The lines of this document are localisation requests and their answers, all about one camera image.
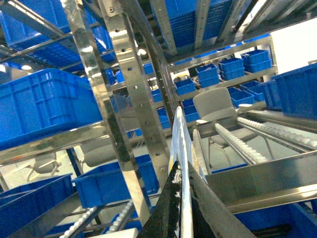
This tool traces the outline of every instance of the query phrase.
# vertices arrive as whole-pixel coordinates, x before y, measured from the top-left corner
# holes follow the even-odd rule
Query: reflective metal surface
[[[235,137],[230,131],[224,128],[220,124],[214,125],[216,131],[221,135],[225,141],[228,142],[230,147],[237,152],[237,154],[249,165],[254,165],[258,163],[263,163],[269,161],[266,157],[261,155],[256,150],[252,149],[248,146],[245,142],[240,140],[239,138]]]
[[[112,140],[123,177],[135,204],[140,221],[144,224],[150,216],[150,200],[147,197],[144,182],[136,164],[127,134],[114,114],[109,98],[112,93],[106,89],[106,73],[102,70],[102,60],[93,33],[88,26],[82,2],[62,0],[61,3],[71,31],[73,32],[73,37],[95,94],[96,101],[105,121],[106,131]],[[110,35],[113,34],[111,29],[108,29],[108,31]]]
[[[317,152],[206,176],[233,213],[317,198]]]
[[[193,238],[193,212],[192,212],[192,199],[191,189],[189,184],[189,171],[188,162],[193,164],[193,145],[190,139],[186,121],[183,116],[182,109],[177,108],[175,114],[175,120],[173,125],[173,137],[170,151],[170,164],[169,169],[171,170],[175,161],[179,161],[181,167],[181,224],[180,230],[181,238]]]
[[[202,46],[209,5],[210,0],[197,0],[196,2],[195,49],[198,49]]]
[[[295,118],[284,116],[280,112],[272,111],[249,111],[246,113],[248,119],[257,121],[267,121],[278,125],[289,126],[299,130],[317,133],[317,121],[305,118]]]
[[[103,1],[99,0],[133,109],[139,121],[159,185],[163,188],[168,176],[169,149],[157,109],[153,103],[153,96],[144,73],[141,58],[137,55],[138,50],[135,45],[132,26],[123,14],[106,18],[106,9],[103,8],[102,4]]]
[[[205,92],[205,91],[208,91],[208,90],[214,89],[214,88],[221,88],[221,87],[227,87],[228,88],[228,87],[232,87],[232,86],[235,86],[235,85],[238,85],[238,84],[241,84],[241,83],[245,83],[245,82],[251,81],[253,79],[262,77],[264,75],[273,74],[273,73],[275,73],[276,70],[277,70],[277,67],[273,66],[272,68],[268,68],[268,69],[263,70],[263,71],[259,71],[259,72],[256,72],[256,73],[250,73],[250,74],[247,74],[247,75],[239,77],[239,78],[235,78],[235,79],[228,80],[228,81],[225,81],[225,82],[222,82],[222,83],[219,83],[219,84],[215,84],[215,85],[207,87],[207,88],[202,88],[200,90],[196,90],[196,91],[193,91],[193,92],[190,92],[190,93],[183,94],[181,96],[178,96],[178,100],[182,101],[182,100],[185,100],[185,99],[193,98],[196,95],[200,94],[201,92]]]
[[[162,31],[162,35],[167,44],[168,53],[170,55],[177,54],[172,28],[169,23],[165,0],[150,0],[150,3],[157,18],[159,27]]]

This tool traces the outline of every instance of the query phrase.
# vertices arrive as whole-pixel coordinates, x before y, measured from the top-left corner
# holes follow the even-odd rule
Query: metal rail
[[[245,83],[245,82],[260,78],[260,77],[262,77],[264,75],[274,74],[276,71],[277,71],[277,67],[273,66],[272,68],[268,68],[268,69],[265,69],[263,71],[259,71],[259,72],[256,72],[256,73],[250,73],[250,74],[247,74],[247,75],[239,77],[239,78],[228,80],[228,81],[225,81],[225,82],[222,82],[222,83],[219,83],[219,84],[215,84],[215,85],[207,87],[207,88],[202,88],[200,90],[196,90],[196,91],[193,91],[193,92],[190,92],[190,93],[186,93],[186,94],[180,95],[180,96],[178,96],[178,100],[179,101],[183,101],[185,99],[193,98],[193,97],[195,97],[196,95],[198,95],[198,94],[200,94],[202,92],[205,92],[205,91],[208,91],[208,90],[211,90],[211,89],[214,89],[214,88],[221,88],[221,87],[228,88],[228,87],[232,87],[232,86],[235,86],[235,85],[238,85],[238,84],[241,84],[241,83]]]
[[[219,133],[219,135],[221,135],[221,137],[223,137],[223,139],[225,139],[228,142],[230,147],[235,152],[237,152],[237,154],[240,155],[243,161],[247,164],[254,165],[269,161],[269,159],[261,155],[256,150],[252,149],[239,138],[235,137],[230,131],[228,131],[222,125],[217,123],[214,125],[214,127],[216,131]]]
[[[302,135],[278,129],[273,126],[263,125],[245,118],[238,118],[237,122],[239,125],[299,153],[317,150],[317,141]]]

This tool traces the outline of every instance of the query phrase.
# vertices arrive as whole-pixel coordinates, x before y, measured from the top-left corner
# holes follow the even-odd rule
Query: metal shelving rack
[[[196,96],[198,93],[216,88],[216,87],[230,87],[243,82],[250,81],[255,78],[262,77],[268,74],[277,72],[277,67],[274,66],[270,69],[263,70],[254,74],[247,74],[243,77],[222,82],[208,88],[200,89],[182,96],[177,96],[172,86],[170,72],[178,71],[180,69],[195,67],[203,62],[215,60],[220,57],[239,52],[241,50],[249,49],[262,44],[271,44],[271,38],[263,38],[253,42],[249,42],[234,48],[218,52],[200,59],[195,59],[183,64],[173,65],[175,62],[185,60],[203,53],[210,52],[222,48],[227,45],[232,45],[255,36],[263,35],[265,33],[278,30],[299,22],[303,22],[317,17],[317,4],[314,1],[304,0],[298,1],[287,0],[277,1],[268,0],[265,5],[258,12],[256,17],[247,26],[242,25],[248,13],[257,2],[252,0],[249,7],[246,9],[242,16],[239,14],[242,6],[247,2],[246,0],[234,0],[230,8],[229,14],[221,28],[221,31],[214,41],[203,41],[201,33],[205,30],[206,16],[208,11],[206,7],[210,1],[198,0],[196,9],[196,38],[192,47],[185,47],[178,49],[175,46],[173,33],[169,24],[167,10],[164,0],[150,0],[163,38],[166,41],[166,49],[164,50],[156,39],[153,30],[145,16],[140,4],[137,0],[83,0],[85,8],[89,12],[93,12],[98,23],[87,25],[85,19],[84,6],[81,1],[76,0],[61,0],[67,19],[70,23],[71,33],[63,33],[56,26],[33,12],[31,9],[25,7],[17,0],[2,0],[0,1],[0,10],[13,16],[17,20],[30,26],[41,34],[50,38],[49,41],[39,45],[30,47],[23,51],[17,52],[6,46],[0,46],[0,62],[13,61],[19,64],[28,64],[34,70],[43,68],[54,67],[44,62],[40,62],[28,56],[28,54],[47,47],[48,45],[59,42],[61,45],[67,47],[73,52],[81,56],[82,61],[72,65],[65,65],[61,70],[66,70],[72,66],[80,63],[84,64],[85,72],[87,73],[90,83],[94,89],[94,94],[97,99],[99,108],[102,112],[104,121],[97,122],[85,127],[77,128],[47,137],[38,141],[30,142],[25,145],[10,148],[0,151],[0,164],[6,165],[16,163],[18,161],[32,158],[36,155],[51,153],[53,151],[67,149],[73,162],[76,162],[76,155],[74,150],[71,150],[76,145],[90,142],[93,140],[101,139],[105,136],[110,136],[113,141],[113,147],[116,151],[117,158],[120,162],[127,186],[130,190],[135,209],[140,216],[141,223],[148,219],[149,213],[149,199],[146,194],[142,192],[143,182],[138,172],[137,165],[132,153],[130,142],[144,139],[151,156],[156,174],[158,176],[160,186],[163,187],[164,182],[168,175],[168,159],[169,150],[165,140],[164,132],[159,122],[156,108],[165,106],[169,121],[173,125],[174,113],[179,101]],[[91,29],[98,26],[105,26],[111,35],[111,40],[116,53],[117,62],[108,64],[101,59],[101,56],[96,49],[96,43],[93,39]],[[137,48],[134,43],[134,28],[138,30],[143,36],[149,55],[152,59],[155,74],[147,75],[148,77],[156,76],[158,79],[158,86],[162,93],[163,102],[153,103],[153,98],[150,92],[150,87],[147,83],[147,76],[144,74],[142,62],[137,55]],[[107,82],[104,69],[110,67],[118,67],[122,69],[125,82],[118,83],[112,86],[106,86]],[[133,108],[136,118],[142,129],[143,137],[133,138],[128,140],[124,126],[122,125],[119,115],[115,115],[109,100],[112,91],[126,87],[133,103]],[[314,121],[305,119],[293,119],[285,117],[276,113],[263,113],[251,111],[247,116],[253,119],[262,121],[273,121],[278,124],[288,125],[295,128],[300,128],[310,132],[316,132],[316,125]],[[197,129],[204,136],[216,134],[214,126],[209,126],[208,130],[206,125],[199,125]],[[58,208],[54,208],[47,216],[55,216],[60,211],[64,211],[63,216],[69,215],[71,210],[79,206],[77,194],[67,199]],[[89,218],[96,216],[98,213],[93,212]],[[45,229],[36,230],[38,227],[46,227],[45,219],[39,219],[36,223],[29,224],[28,227],[32,228],[28,237],[39,237],[45,234]]]

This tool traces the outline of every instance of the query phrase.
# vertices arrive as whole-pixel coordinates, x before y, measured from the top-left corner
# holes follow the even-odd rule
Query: chair backrest
[[[81,150],[83,151],[84,154],[95,150],[97,148],[106,146],[106,145],[111,145],[111,139],[110,138],[105,138],[97,141],[93,141],[90,143],[86,143],[80,146]]]
[[[216,88],[200,93],[194,97],[193,101],[201,118],[210,113],[233,107],[227,88]]]

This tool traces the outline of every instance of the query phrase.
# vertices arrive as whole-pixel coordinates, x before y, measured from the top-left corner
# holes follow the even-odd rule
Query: gray chair
[[[81,145],[84,154],[83,163],[95,167],[116,159],[110,138],[101,139]]]
[[[200,93],[199,95],[194,97],[193,101],[200,118],[205,121],[218,121],[218,123],[221,124],[222,120],[231,117],[235,118],[237,115],[227,88],[216,88]],[[232,131],[231,133],[244,142],[252,140],[257,136],[257,134],[246,128],[237,129],[235,131]],[[271,149],[266,139],[265,142],[268,146],[270,155],[272,156]],[[229,165],[231,166],[229,156],[224,150],[224,148],[229,146],[227,141],[224,140],[221,135],[214,135],[208,139],[208,143],[209,166],[211,167],[210,146],[213,146],[215,149],[220,150],[222,153],[224,153]]]

